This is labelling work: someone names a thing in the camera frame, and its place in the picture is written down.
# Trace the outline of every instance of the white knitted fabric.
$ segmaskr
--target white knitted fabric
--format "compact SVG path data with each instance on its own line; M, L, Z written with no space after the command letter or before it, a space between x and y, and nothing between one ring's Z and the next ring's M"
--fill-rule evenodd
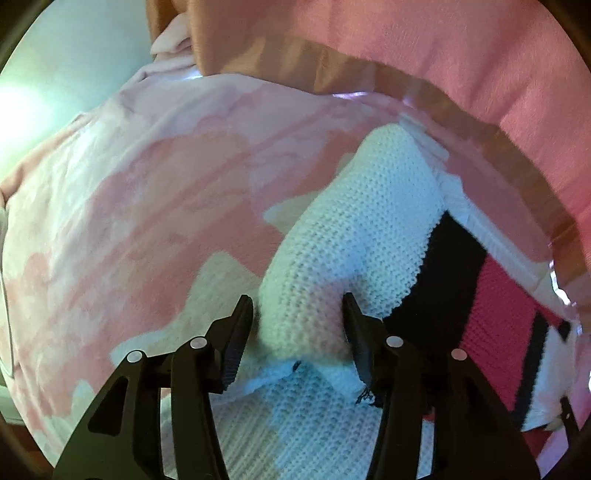
M259 289L259 340L279 358L349 359L343 294L353 292L367 315L390 314L415 283L443 211L411 135L398 125L374 130L279 247Z
M165 401L170 403L170 396ZM161 419L163 441L171 442L170 408L163 413L168 415ZM361 480L382 410L348 401L302 364L273 385L214 406L213 416L232 480ZM419 478L431 472L433 424L424 421L422 434ZM177 478L174 459L163 461L165 473Z

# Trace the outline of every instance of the tan fabric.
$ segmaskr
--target tan fabric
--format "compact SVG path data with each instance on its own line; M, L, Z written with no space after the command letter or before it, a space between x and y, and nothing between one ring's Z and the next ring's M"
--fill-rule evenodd
M560 285L578 303L583 323L591 327L591 276L576 222L539 169L508 136L498 126L466 113L426 80L281 33L290 22L285 5L272 0L147 0L147 11L152 38L175 14L187 12L196 64L204 75L240 73L310 93L365 91L410 99L441 126L476 143L490 165L519 191L551 240Z

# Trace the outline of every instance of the wall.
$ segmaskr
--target wall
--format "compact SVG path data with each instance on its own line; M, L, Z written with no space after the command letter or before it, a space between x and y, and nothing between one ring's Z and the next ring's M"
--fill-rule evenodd
M0 73L0 179L151 61L144 0L54 0Z

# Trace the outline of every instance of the floor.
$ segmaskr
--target floor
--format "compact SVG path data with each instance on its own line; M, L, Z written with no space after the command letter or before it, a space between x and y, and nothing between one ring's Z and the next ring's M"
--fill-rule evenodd
M10 428L18 441L27 451L27 453L31 456L33 461L41 468L41 471L44 473L52 473L53 467L51 464L46 460L45 456L41 453L41 450L37 447L35 440L29 433L26 427L21 427L18 425L10 425Z

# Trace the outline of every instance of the knitted blanket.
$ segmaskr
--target knitted blanket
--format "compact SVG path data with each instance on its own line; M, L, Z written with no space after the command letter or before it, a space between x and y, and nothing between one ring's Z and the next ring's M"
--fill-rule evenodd
M465 349L522 430L560 414L575 329L540 305L446 211L436 175L398 125L371 133L304 212L259 291L259 339L317 364L355 400L363 390L341 299L426 352Z

